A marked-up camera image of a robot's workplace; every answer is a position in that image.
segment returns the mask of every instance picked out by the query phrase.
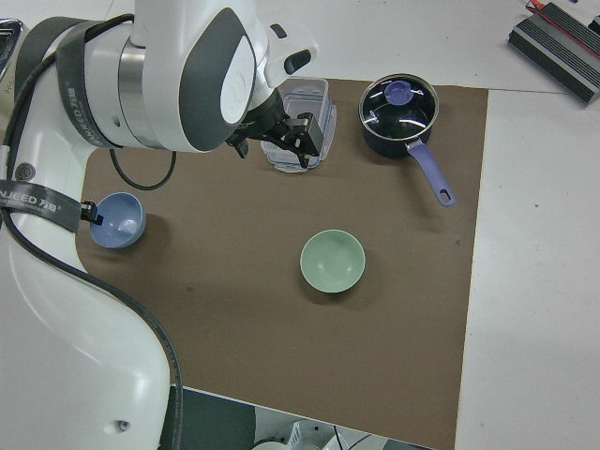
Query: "purple handle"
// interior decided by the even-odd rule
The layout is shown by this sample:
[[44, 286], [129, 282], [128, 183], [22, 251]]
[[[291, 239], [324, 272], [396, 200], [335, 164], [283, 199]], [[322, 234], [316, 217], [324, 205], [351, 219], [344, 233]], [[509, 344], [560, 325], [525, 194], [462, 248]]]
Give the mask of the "purple handle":
[[448, 186], [448, 182], [443, 177], [440, 166], [438, 166], [438, 163], [435, 162], [435, 159], [429, 153], [428, 147], [420, 139], [411, 142], [407, 147], [409, 155], [415, 158], [421, 166], [440, 204], [442, 206], [452, 206], [457, 199], [452, 189]]

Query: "container lid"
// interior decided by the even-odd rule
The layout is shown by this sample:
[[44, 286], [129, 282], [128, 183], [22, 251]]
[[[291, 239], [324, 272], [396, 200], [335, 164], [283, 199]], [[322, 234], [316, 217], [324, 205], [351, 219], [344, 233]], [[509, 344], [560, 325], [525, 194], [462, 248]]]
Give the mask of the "container lid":
[[433, 125], [438, 96], [428, 82], [414, 75], [390, 75], [367, 88], [359, 112], [365, 128], [381, 138], [416, 139]]

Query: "lid knob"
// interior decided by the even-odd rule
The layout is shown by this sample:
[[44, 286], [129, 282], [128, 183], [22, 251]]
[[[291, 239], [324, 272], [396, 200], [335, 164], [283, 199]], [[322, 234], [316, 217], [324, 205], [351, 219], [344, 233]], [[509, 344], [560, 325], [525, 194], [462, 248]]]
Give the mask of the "lid knob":
[[395, 106], [404, 106], [413, 99], [413, 91], [409, 82], [398, 80], [390, 82], [383, 90], [388, 103]]

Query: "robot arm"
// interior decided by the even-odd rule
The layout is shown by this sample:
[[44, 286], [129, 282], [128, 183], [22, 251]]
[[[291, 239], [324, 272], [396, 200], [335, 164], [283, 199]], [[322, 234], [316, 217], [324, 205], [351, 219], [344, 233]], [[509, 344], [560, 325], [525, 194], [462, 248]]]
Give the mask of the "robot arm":
[[[288, 117], [276, 89], [316, 54], [314, 45], [284, 44], [291, 27], [263, 25], [248, 0], [138, 1], [136, 13], [134, 24], [84, 46], [93, 24], [72, 22], [51, 38], [41, 30], [47, 23], [30, 32], [37, 42], [47, 35], [40, 57], [57, 56], [37, 80], [22, 133], [12, 130], [6, 140], [0, 197], [12, 203], [0, 199], [3, 449], [157, 448], [169, 359], [176, 360], [167, 358], [170, 349], [157, 338], [163, 330], [147, 311], [85, 274], [73, 231], [15, 209], [43, 199], [17, 192], [13, 174], [78, 202], [87, 158], [99, 146], [204, 152], [227, 141], [244, 155], [246, 138], [265, 138], [301, 162], [320, 150], [311, 117]], [[25, 41], [21, 53], [29, 51]]]

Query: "pot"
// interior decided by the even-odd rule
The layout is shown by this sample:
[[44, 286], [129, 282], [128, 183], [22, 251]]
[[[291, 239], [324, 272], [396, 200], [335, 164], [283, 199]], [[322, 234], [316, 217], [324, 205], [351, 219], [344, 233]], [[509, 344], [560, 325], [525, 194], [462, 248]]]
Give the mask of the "pot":
[[373, 82], [358, 108], [367, 144], [388, 158], [416, 159], [440, 204], [452, 206], [456, 202], [454, 192], [426, 145], [439, 111], [433, 86], [408, 74]]

